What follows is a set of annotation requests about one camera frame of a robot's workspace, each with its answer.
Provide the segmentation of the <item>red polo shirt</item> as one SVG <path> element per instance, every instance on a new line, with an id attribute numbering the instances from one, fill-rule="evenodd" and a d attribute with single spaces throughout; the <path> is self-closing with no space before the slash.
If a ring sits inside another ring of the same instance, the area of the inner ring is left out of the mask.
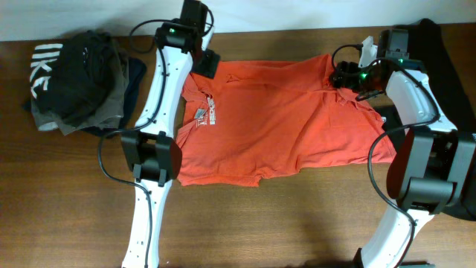
<path id="1" fill-rule="evenodd" d="M 190 74 L 177 144 L 183 186 L 256 187 L 304 168 L 389 163 L 384 121 L 330 83 L 328 54 L 300 62 L 221 62 L 214 78 Z"/>

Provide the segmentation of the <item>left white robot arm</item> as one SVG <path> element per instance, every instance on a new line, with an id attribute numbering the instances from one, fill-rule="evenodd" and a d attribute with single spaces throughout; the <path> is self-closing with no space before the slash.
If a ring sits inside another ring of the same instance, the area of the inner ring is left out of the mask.
<path id="1" fill-rule="evenodd" d="M 180 16 L 164 20 L 155 32 L 156 67 L 147 101 L 134 129 L 120 136 L 135 188 L 124 268 L 159 265 L 164 207 L 182 160 L 174 134 L 179 99 L 190 73 L 215 76 L 220 57 L 208 49 L 213 32 L 211 10 L 194 0 L 185 0 Z"/>

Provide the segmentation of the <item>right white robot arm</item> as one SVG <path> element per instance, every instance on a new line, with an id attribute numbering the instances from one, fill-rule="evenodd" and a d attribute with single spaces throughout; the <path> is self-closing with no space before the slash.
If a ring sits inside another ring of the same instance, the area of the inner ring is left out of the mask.
<path id="1" fill-rule="evenodd" d="M 354 267 L 403 267 L 422 227 L 437 214 L 475 219 L 475 118 L 438 34 L 393 28 L 357 44 L 356 63 L 333 63 L 332 83 L 349 86 L 358 101 L 385 95 L 403 135 L 378 195 L 386 211 Z"/>

